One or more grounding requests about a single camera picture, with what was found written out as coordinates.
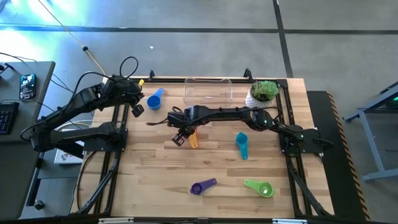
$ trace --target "gray floor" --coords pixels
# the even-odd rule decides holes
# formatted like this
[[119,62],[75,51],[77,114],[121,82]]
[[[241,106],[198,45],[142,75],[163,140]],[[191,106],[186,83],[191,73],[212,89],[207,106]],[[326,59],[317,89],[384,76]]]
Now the gray floor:
[[[279,4],[286,29],[398,29],[395,0],[279,0]],[[120,0],[117,3],[53,0],[48,5],[70,26],[277,28],[272,0]],[[23,0],[10,0],[0,12],[0,22],[57,25],[35,1]],[[147,75],[153,69],[157,75],[240,77],[249,67],[256,77],[286,77],[278,34],[76,32],[75,35],[90,48],[108,74],[118,73],[120,61],[135,55],[140,61],[137,71],[140,75]],[[397,81],[398,35],[289,34],[286,39],[294,77],[304,78],[308,90],[332,92],[342,116]],[[3,30],[0,40],[7,43],[0,45],[0,52],[56,61],[55,74],[68,86],[74,86],[83,72],[98,71],[65,32]],[[11,59],[0,57],[0,60]],[[81,87],[100,80],[87,78]],[[54,84],[49,93],[45,103],[51,107],[65,104],[70,97]],[[376,171],[361,124],[353,121],[344,124],[344,129],[359,175]],[[388,167],[394,167],[397,158],[397,152],[389,152],[384,161]],[[51,192],[52,186],[62,185],[60,181],[66,180],[49,180],[40,187],[40,192],[49,193],[40,193],[39,197],[49,204],[57,202],[55,207],[46,207],[40,213],[24,210],[23,217],[67,213],[74,183],[73,179],[66,181],[68,187],[62,194]],[[372,220],[398,220],[398,177],[361,186]]]

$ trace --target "gray table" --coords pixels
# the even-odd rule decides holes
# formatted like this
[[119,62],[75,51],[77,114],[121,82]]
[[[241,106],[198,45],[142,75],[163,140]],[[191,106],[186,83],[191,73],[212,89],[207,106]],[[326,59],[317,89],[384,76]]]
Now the gray table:
[[[19,77],[34,73],[37,76],[36,97],[43,102],[55,62],[12,62],[15,71],[7,69],[0,80],[0,99],[19,98]],[[19,133],[33,124],[41,106],[37,103],[20,103],[15,126],[9,136],[0,136],[0,220],[20,217],[25,204],[38,152],[29,142],[22,142]]]

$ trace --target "wooden table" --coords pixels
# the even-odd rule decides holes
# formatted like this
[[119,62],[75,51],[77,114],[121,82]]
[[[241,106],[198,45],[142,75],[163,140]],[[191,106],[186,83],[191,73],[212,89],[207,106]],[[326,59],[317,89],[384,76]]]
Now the wooden table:
[[[313,128],[304,80],[287,79],[297,125]],[[147,108],[146,99],[158,88],[164,88],[162,107]],[[249,84],[233,84],[233,104],[244,106]],[[188,107],[183,102],[183,83],[145,83],[141,104],[145,112],[134,118],[129,113],[129,138],[122,153],[116,183],[112,217],[213,217],[213,218],[288,218],[294,217],[285,157],[280,153],[279,138],[272,131],[257,132],[243,122],[212,122],[198,128],[199,148],[186,141],[181,147],[170,138],[177,128],[166,124],[147,126],[166,118],[172,106]],[[270,106],[276,106],[275,100]],[[272,116],[276,110],[268,110]],[[113,108],[96,111],[94,126],[112,118]],[[240,132],[249,138],[249,156],[241,158],[234,139]],[[104,153],[97,153],[87,165],[80,186],[84,203],[98,185]],[[323,164],[314,155],[304,154],[307,185],[324,208],[333,213]],[[189,192],[195,182],[216,178],[218,184],[201,196]],[[268,181],[274,196],[261,197],[244,186],[245,179]],[[104,205],[107,190],[103,197]],[[302,211],[303,196],[298,190]]]

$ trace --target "potted plant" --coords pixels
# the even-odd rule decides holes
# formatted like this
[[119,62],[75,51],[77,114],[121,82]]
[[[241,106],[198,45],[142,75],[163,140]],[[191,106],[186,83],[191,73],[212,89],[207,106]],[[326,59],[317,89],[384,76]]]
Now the potted plant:
[[278,86],[274,82],[263,81],[254,83],[246,96],[246,106],[253,108],[266,107],[279,93]]

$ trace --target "smartphone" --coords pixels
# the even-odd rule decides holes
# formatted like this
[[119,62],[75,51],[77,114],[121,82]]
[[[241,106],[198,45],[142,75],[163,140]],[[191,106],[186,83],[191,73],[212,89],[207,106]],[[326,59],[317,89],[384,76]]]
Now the smartphone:
[[19,99],[28,100],[36,97],[36,75],[23,75],[19,79]]

